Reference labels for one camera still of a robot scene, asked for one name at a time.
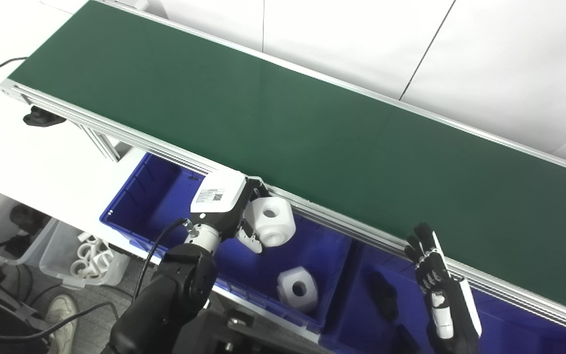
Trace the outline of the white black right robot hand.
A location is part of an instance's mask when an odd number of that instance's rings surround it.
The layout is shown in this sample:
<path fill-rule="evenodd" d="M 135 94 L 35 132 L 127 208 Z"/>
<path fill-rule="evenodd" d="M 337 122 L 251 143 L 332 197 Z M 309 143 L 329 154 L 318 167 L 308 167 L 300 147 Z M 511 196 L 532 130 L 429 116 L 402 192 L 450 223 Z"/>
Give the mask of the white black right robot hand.
<path fill-rule="evenodd" d="M 427 337 L 436 354 L 479 354 L 481 321 L 469 280 L 449 271 L 436 232 L 422 222 L 407 236 L 406 256 L 415 265 L 429 322 Z"/>

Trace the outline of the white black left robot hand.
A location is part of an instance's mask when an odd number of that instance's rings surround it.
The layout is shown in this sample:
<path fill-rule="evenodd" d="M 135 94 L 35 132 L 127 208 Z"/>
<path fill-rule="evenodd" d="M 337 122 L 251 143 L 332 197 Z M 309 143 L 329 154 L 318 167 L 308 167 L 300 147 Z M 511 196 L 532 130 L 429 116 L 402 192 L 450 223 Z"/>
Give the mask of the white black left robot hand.
<path fill-rule="evenodd" d="M 269 196 L 260 177 L 248 177 L 235 170 L 209 173 L 191 202 L 185 243 L 214 255 L 222 242 L 236 238 L 259 255 L 263 245 L 244 211 L 251 201 Z"/>

